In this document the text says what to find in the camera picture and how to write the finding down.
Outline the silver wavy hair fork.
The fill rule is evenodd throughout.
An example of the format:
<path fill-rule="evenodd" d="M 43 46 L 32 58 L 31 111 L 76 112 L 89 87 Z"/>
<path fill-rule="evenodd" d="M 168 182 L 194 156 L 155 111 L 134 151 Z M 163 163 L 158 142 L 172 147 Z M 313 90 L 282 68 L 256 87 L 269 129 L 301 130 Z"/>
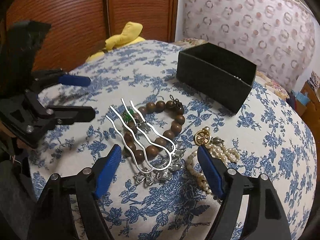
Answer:
<path fill-rule="evenodd" d="M 112 106 L 110 110 L 118 117 L 123 131 L 117 128 L 110 116 L 107 118 L 121 137 L 124 152 L 136 166 L 137 173 L 133 176 L 135 182 L 151 186 L 170 181 L 173 175 L 183 168 L 184 149 L 174 142 L 185 123 L 183 104 L 173 96 L 170 96 L 167 102 L 148 102 L 139 108 L 133 101 L 127 105 L 125 100 L 121 99 L 121 103 L 123 112 Z M 169 129 L 161 133 L 147 120 L 147 116 L 163 112 L 169 113 L 172 123 Z"/>

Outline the small dark metal brooch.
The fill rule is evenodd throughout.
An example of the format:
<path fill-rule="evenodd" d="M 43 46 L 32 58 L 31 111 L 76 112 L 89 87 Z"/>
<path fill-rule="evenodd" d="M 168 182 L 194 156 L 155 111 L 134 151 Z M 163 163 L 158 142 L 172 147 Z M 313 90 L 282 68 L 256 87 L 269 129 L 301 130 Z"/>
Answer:
<path fill-rule="evenodd" d="M 214 137 L 210 139 L 210 143 L 214 144 L 214 145 L 223 145 L 224 144 L 224 140 L 221 139 L 220 137 Z"/>

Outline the black square jewelry box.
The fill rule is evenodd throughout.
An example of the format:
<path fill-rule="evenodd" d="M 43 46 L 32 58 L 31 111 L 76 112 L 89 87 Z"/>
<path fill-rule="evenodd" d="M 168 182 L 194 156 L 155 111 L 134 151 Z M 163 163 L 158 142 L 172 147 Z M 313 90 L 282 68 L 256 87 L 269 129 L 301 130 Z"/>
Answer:
<path fill-rule="evenodd" d="M 236 114 L 253 88 L 256 70 L 244 57 L 205 43 L 179 52 L 176 77 Z"/>

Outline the wooden louvered wardrobe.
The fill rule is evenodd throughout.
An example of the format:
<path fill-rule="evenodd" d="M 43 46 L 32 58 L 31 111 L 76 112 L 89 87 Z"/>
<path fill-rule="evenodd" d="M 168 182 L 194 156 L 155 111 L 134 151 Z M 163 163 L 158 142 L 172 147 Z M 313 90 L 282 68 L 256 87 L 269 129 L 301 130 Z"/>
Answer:
<path fill-rule="evenodd" d="M 70 71 L 127 22 L 141 23 L 147 40 L 172 42 L 177 5 L 178 0 L 1 0 L 1 28 L 23 20 L 49 23 L 33 68 Z"/>

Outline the yellow plush toy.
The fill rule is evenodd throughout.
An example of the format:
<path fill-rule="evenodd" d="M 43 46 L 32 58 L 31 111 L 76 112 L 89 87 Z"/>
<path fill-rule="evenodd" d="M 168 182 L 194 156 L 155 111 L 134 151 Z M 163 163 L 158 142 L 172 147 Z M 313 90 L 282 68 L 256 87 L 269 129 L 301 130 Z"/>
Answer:
<path fill-rule="evenodd" d="M 143 25 L 137 22 L 127 22 L 120 34 L 112 35 L 105 41 L 99 42 L 97 51 L 86 59 L 86 63 L 95 61 L 104 56 L 104 54 L 131 44 L 142 42 L 145 39 L 140 36 Z"/>

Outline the blue floral tablecloth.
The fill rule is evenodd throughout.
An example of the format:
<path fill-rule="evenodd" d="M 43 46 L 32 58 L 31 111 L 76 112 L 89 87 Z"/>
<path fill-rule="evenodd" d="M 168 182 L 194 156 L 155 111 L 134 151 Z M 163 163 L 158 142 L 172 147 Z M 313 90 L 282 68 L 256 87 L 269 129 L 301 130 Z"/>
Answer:
<path fill-rule="evenodd" d="M 220 205 L 199 189 L 185 163 L 197 148 L 195 133 L 209 127 L 227 148 L 238 150 L 240 158 L 232 168 L 250 177 L 269 176 L 291 237 L 298 239 L 310 216 L 317 180 L 316 144 L 310 129 L 290 105 L 258 83 L 240 111 L 232 115 L 176 80 L 179 51 L 178 46 L 165 42 L 140 42 L 74 69 L 74 75 L 91 79 L 90 86 L 57 85 L 44 90 L 39 96 L 43 105 L 91 106 L 96 116 L 89 123 L 57 126 L 31 152 L 35 195 L 41 194 L 51 174 L 77 174 L 106 156 L 114 144 L 121 144 L 117 131 L 123 127 L 115 111 L 177 98 L 185 117 L 174 140 L 182 154 L 182 168 L 163 184 L 144 186 L 134 180 L 132 159 L 121 160 L 108 193 L 99 200 L 114 238 L 205 238 Z"/>

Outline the wooden sideboard cabinet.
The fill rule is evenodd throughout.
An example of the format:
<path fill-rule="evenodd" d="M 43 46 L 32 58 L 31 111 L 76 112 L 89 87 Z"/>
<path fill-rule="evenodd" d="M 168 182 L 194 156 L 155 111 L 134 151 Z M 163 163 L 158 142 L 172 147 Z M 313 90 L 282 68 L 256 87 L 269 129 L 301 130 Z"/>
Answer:
<path fill-rule="evenodd" d="M 314 138 L 319 140 L 319 99 L 309 81 L 305 82 L 300 92 L 303 95 L 307 93 L 309 101 L 304 105 L 296 99 L 296 111 L 305 124 L 310 128 Z"/>

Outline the blue gift bag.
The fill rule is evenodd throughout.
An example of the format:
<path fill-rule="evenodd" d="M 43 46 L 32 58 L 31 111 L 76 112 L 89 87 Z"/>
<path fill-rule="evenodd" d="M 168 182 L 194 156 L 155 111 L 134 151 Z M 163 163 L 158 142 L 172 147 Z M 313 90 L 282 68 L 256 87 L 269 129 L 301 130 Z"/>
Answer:
<path fill-rule="evenodd" d="M 294 90 L 292 90 L 291 94 L 293 95 L 295 100 L 295 111 L 300 117 L 302 117 L 307 109 L 306 105 L 310 101 L 308 98 L 308 93 L 302 94 L 301 92 L 295 92 Z"/>

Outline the pink circle patterned curtain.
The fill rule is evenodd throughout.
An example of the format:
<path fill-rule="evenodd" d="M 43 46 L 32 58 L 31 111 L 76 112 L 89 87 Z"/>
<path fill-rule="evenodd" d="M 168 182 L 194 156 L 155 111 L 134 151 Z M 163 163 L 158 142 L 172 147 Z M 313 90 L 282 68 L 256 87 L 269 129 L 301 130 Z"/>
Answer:
<path fill-rule="evenodd" d="M 310 12 L 295 0 L 184 0 L 183 35 L 230 50 L 293 90 L 316 50 Z"/>

